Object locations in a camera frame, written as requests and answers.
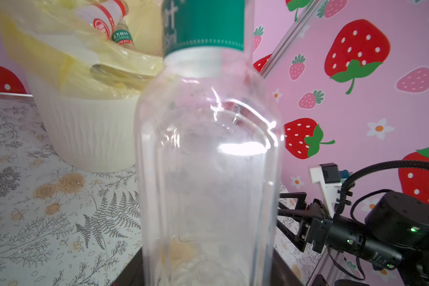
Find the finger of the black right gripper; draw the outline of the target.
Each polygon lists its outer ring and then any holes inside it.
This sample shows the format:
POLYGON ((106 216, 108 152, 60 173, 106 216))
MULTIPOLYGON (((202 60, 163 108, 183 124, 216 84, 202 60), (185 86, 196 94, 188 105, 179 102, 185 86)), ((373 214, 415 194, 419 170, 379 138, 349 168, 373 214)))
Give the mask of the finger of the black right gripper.
POLYGON ((278 216, 287 218, 315 218, 315 211, 306 204, 307 194, 281 193, 278 201, 278 216))
POLYGON ((308 232, 308 227, 305 223, 290 217, 278 216, 276 226, 300 252, 305 251, 308 232))

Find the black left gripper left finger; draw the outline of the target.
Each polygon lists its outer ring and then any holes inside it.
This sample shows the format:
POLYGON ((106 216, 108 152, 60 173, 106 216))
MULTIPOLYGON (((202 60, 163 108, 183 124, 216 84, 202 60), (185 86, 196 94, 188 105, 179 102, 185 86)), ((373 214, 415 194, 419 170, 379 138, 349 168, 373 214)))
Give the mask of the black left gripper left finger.
POLYGON ((111 286, 145 286, 143 251, 140 249, 111 286))

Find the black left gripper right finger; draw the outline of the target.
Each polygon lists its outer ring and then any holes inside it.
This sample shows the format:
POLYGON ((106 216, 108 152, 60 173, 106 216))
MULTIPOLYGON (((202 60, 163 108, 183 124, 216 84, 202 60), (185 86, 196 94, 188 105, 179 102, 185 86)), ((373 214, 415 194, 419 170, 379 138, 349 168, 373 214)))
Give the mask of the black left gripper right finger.
POLYGON ((302 286, 301 281, 288 267, 280 254, 274 250, 272 255, 271 286, 302 286))

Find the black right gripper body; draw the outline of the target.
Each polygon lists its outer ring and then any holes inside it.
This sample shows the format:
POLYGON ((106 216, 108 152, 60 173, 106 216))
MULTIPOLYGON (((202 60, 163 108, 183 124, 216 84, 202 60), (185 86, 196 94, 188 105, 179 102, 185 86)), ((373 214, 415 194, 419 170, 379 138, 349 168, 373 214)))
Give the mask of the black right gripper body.
POLYGON ((305 241, 318 253, 331 247, 347 252, 380 268, 395 268, 402 262, 402 254, 393 247, 376 239, 366 226, 349 218, 331 218, 319 200, 306 207, 309 212, 309 229, 305 241))

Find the clear bottle green cap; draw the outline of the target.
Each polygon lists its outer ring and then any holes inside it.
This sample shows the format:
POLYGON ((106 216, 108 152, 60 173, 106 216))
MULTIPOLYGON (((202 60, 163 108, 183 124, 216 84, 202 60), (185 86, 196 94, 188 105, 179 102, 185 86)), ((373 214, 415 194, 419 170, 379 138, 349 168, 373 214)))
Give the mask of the clear bottle green cap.
POLYGON ((148 286, 270 283, 284 125, 252 63, 253 1, 163 1, 135 146, 148 286))

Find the white bottle red cap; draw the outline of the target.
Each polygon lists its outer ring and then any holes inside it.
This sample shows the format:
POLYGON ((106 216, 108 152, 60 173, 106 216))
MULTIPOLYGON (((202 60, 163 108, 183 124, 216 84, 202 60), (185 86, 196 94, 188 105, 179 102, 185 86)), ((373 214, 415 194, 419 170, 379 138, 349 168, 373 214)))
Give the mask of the white bottle red cap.
POLYGON ((75 8, 75 14, 78 17, 96 30, 104 33, 107 39, 111 39, 117 24, 128 13, 129 7, 122 0, 109 0, 75 8))

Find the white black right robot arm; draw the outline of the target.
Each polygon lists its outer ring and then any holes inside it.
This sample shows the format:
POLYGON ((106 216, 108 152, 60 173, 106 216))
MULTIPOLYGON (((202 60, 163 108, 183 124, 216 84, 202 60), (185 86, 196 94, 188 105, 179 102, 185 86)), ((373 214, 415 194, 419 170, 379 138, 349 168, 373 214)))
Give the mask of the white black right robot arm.
POLYGON ((282 222, 277 226, 300 251, 312 244, 317 253, 346 252, 376 271, 398 270, 406 286, 429 286, 429 204, 389 189, 379 193, 382 198, 363 224, 355 218, 330 217, 314 200, 298 203, 295 209, 279 204, 279 216, 299 223, 296 234, 282 222))

